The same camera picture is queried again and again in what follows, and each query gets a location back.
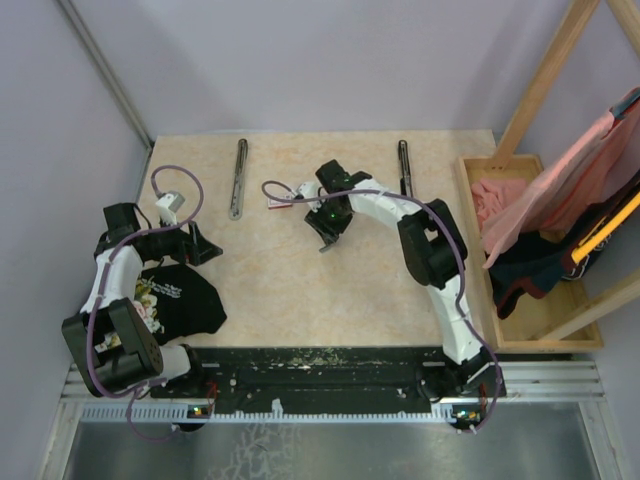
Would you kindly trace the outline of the grey staple box tray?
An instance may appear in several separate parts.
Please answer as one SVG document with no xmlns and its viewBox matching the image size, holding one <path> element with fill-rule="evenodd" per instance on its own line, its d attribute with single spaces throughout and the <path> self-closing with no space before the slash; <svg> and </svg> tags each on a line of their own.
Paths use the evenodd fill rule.
<svg viewBox="0 0 640 480">
<path fill-rule="evenodd" d="M 333 248 L 336 244 L 337 244 L 337 241 L 332 241 L 332 242 L 325 243 L 325 245 L 319 249 L 319 252 L 320 253 L 325 253 L 325 252 L 329 251 L 331 248 Z"/>
</svg>

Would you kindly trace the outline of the black silver stapler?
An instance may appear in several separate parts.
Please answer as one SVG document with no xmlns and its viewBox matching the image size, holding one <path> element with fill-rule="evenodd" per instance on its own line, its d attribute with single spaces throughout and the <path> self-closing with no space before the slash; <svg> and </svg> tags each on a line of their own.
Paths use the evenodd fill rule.
<svg viewBox="0 0 640 480">
<path fill-rule="evenodd" d="M 401 193 L 408 197 L 413 197 L 414 192 L 413 192 L 408 142 L 404 139 L 399 140 L 397 151 L 398 151 L 398 159 L 399 159 L 400 175 L 401 175 L 401 179 L 400 179 Z"/>
<path fill-rule="evenodd" d="M 234 167 L 233 188 L 229 207 L 229 218 L 237 221 L 242 217 L 244 204 L 245 168 L 249 145 L 245 138 L 237 143 L 236 163 Z"/>
</svg>

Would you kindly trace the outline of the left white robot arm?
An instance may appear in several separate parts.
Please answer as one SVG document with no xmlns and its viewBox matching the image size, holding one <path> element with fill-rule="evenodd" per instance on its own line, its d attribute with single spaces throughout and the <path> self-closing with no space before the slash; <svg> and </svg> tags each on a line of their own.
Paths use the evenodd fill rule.
<svg viewBox="0 0 640 480">
<path fill-rule="evenodd" d="M 164 388 L 189 397 L 208 384 L 184 338 L 213 334 L 227 319 L 216 288 L 197 267 L 222 255 L 196 222 L 143 233 L 135 203 L 103 210 L 106 231 L 94 252 L 96 278 L 61 332 L 81 378 L 96 397 Z"/>
</svg>

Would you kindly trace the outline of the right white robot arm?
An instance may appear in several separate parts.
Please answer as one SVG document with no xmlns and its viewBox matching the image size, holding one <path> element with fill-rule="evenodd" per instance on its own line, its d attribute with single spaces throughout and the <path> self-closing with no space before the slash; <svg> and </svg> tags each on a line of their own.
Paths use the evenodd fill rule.
<svg viewBox="0 0 640 480">
<path fill-rule="evenodd" d="M 316 171 L 314 181 L 301 184 L 297 199 L 311 201 L 305 222 L 326 249 L 334 245 L 356 214 L 366 215 L 398 234 L 406 268 L 431 298 L 448 359 L 448 387 L 470 395 L 482 383 L 491 362 L 472 325 L 465 293 L 467 249 L 447 204 L 423 204 L 387 189 L 370 174 L 348 173 L 331 160 Z"/>
</svg>

